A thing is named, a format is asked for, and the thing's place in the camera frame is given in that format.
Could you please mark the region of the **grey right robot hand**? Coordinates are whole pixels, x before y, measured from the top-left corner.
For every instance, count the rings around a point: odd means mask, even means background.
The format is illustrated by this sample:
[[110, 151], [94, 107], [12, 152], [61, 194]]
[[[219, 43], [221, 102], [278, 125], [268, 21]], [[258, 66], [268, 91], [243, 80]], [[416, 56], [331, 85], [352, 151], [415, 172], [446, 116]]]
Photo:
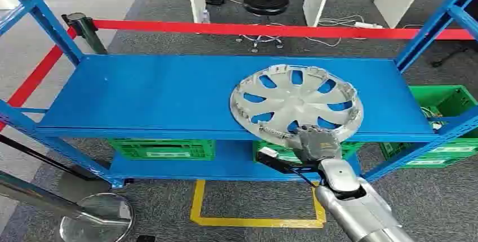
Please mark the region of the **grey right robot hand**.
[[335, 133], [316, 125], [297, 127], [286, 144], [303, 163], [342, 159], [342, 146]]

